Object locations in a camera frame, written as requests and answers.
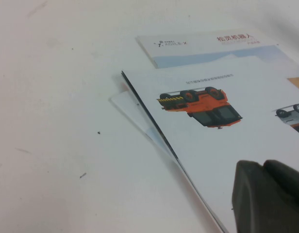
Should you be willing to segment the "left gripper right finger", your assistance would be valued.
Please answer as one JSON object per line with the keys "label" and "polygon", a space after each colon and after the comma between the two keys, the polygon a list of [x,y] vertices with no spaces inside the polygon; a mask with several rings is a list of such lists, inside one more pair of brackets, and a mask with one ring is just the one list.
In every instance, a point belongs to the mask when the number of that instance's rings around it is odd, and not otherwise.
{"label": "left gripper right finger", "polygon": [[263,167],[299,206],[299,171],[277,160],[266,160]]}

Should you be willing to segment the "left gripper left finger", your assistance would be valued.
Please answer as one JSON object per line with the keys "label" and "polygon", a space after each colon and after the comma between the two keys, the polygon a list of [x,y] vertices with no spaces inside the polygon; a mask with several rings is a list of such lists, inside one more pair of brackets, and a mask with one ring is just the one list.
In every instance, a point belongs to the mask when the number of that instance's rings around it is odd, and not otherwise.
{"label": "left gripper left finger", "polygon": [[237,162],[232,205],[239,233],[299,233],[299,206],[257,162]]}

